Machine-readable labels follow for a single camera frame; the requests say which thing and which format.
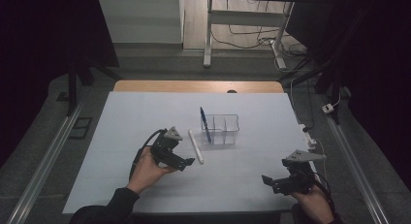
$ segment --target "white marker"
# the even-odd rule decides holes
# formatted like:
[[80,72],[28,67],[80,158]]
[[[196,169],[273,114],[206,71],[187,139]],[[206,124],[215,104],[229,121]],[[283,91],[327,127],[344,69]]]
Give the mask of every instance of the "white marker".
[[188,135],[190,135],[191,142],[193,142],[193,146],[196,149],[196,153],[199,157],[200,163],[203,164],[205,160],[203,159],[202,153],[200,152],[199,147],[197,146],[197,142],[196,139],[194,139],[193,132],[191,130],[188,130]]

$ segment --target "transparent bin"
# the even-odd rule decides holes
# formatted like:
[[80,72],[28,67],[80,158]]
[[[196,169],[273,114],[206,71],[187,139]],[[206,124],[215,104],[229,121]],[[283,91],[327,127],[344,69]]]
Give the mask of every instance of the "transparent bin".
[[202,144],[236,144],[238,127],[238,115],[236,114],[207,114],[205,120],[208,126],[210,141],[207,130],[202,123]]

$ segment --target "wooden edge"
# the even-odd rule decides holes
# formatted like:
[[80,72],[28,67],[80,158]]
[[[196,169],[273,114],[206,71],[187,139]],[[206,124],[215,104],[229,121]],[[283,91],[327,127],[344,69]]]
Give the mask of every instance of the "wooden edge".
[[113,91],[130,92],[216,92],[284,93],[277,81],[216,81],[216,80],[120,80]]

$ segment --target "person's hand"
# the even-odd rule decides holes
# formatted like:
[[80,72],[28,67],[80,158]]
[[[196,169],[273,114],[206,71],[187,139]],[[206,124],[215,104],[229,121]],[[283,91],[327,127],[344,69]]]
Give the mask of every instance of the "person's hand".
[[302,210],[316,223],[331,223],[334,220],[326,195],[314,185],[308,194],[292,193]]
[[126,187],[140,194],[145,188],[157,182],[163,175],[175,171],[176,169],[169,166],[164,168],[158,167],[151,155],[150,147],[147,146],[143,149],[136,169]]

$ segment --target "power strip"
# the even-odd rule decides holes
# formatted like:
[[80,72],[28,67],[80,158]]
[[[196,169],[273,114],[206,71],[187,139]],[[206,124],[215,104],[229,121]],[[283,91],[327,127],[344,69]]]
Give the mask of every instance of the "power strip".
[[303,130],[305,128],[304,124],[300,124],[300,128],[301,128],[302,135],[304,137],[304,141],[307,144],[308,149],[315,149],[315,145],[317,144],[317,141],[311,139],[311,136],[309,135],[309,133]]

